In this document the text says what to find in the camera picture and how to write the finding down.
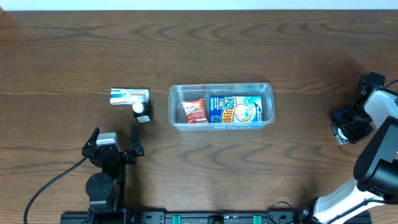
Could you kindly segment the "white Panadol box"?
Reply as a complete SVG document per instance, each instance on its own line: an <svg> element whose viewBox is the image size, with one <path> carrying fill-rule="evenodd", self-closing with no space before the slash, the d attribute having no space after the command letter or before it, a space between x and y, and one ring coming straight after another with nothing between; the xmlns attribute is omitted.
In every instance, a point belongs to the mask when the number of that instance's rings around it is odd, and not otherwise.
<svg viewBox="0 0 398 224"><path fill-rule="evenodd" d="M109 102L112 105L133 105L140 102L146 105L149 102L149 89L112 88Z"/></svg>

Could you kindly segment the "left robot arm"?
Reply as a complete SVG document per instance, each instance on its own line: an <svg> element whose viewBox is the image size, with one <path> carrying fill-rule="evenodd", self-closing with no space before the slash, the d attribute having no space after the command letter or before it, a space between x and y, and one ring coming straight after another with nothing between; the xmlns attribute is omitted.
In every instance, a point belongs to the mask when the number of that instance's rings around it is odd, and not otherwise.
<svg viewBox="0 0 398 224"><path fill-rule="evenodd" d="M144 155L134 126L130 145L130 151L120 151L116 133L100 133L100 129L95 128L83 146L82 155L101 169L86 182L85 190L89 196L86 223L134 223L134 213L124 203L126 166L135 164L137 158Z"/></svg>

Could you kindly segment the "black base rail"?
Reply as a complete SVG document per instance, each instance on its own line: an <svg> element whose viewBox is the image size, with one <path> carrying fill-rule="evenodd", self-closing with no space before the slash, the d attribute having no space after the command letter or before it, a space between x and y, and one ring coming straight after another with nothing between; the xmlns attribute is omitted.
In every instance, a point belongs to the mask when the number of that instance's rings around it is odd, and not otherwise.
<svg viewBox="0 0 398 224"><path fill-rule="evenodd" d="M269 224L294 223L294 212L268 213L165 213L128 212L89 214L66 213L60 217L61 224L126 223L126 224Z"/></svg>

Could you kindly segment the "green round-logo box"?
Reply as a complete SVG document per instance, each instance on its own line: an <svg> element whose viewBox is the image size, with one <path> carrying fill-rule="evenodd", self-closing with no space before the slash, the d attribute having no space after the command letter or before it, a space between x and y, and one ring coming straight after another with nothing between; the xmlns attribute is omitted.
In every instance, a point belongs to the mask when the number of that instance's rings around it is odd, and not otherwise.
<svg viewBox="0 0 398 224"><path fill-rule="evenodd" d="M339 145L349 143L349 139L343 134L342 130L338 126L331 126L330 130Z"/></svg>

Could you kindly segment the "dark bottle white cap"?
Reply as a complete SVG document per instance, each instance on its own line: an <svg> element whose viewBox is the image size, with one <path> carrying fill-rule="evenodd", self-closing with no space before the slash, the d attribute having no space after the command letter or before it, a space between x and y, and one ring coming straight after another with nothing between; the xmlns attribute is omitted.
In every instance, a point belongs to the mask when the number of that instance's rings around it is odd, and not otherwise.
<svg viewBox="0 0 398 224"><path fill-rule="evenodd" d="M148 123L152 120L152 108L149 103L141 103L139 101L132 105L133 115L140 123Z"/></svg>

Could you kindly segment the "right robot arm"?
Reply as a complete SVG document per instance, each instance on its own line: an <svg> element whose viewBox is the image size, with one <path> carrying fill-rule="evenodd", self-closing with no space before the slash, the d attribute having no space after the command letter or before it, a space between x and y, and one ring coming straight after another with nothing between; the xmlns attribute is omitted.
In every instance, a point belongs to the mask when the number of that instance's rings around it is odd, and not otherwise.
<svg viewBox="0 0 398 224"><path fill-rule="evenodd" d="M373 137L359 155L353 177L310 202L297 223L371 223L370 208L397 204L397 92L385 79L375 72L363 75L353 102L330 116L340 144Z"/></svg>

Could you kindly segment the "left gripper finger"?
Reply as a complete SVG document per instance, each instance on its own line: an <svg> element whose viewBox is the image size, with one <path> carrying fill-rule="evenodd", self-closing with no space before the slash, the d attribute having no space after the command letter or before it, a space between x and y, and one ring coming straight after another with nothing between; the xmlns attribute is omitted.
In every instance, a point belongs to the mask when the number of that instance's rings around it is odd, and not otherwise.
<svg viewBox="0 0 398 224"><path fill-rule="evenodd" d="M141 141L139 140L139 137L137 135L137 132L136 132L136 129L135 129L134 125L131 126L130 145L131 145L132 149L135 152L141 152L142 151L142 144L141 144Z"/></svg>
<svg viewBox="0 0 398 224"><path fill-rule="evenodd" d="M86 149L91 149L92 147L96 146L96 140L99 134L100 134L100 129L98 127L95 127L92 135L90 136L89 140L86 142Z"/></svg>

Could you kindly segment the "clear plastic container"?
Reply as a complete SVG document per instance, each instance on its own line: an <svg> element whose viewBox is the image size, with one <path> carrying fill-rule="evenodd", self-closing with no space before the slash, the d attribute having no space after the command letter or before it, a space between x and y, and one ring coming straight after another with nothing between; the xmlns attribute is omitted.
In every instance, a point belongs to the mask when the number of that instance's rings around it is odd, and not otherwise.
<svg viewBox="0 0 398 224"><path fill-rule="evenodd" d="M260 96L263 121L253 123L211 123L211 96ZM183 101L203 98L207 123L187 123ZM169 90L169 123L179 131L224 131L235 129L262 129L275 121L274 97L268 83L220 83L174 85Z"/></svg>

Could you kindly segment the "blue Kool Fever box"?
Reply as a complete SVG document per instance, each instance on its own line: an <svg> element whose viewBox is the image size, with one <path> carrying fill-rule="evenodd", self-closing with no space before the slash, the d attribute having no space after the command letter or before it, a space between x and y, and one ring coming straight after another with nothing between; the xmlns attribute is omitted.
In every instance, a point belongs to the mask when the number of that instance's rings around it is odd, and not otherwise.
<svg viewBox="0 0 398 224"><path fill-rule="evenodd" d="M253 123L263 121L260 96L211 96L211 123Z"/></svg>

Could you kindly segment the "red Panadol box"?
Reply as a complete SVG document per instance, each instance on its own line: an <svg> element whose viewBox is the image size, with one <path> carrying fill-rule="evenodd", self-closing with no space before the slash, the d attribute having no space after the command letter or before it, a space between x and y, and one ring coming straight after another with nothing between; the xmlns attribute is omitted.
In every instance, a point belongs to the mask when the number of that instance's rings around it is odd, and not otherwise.
<svg viewBox="0 0 398 224"><path fill-rule="evenodd" d="M187 123L208 122L203 98L193 101L183 101L182 106L187 118Z"/></svg>

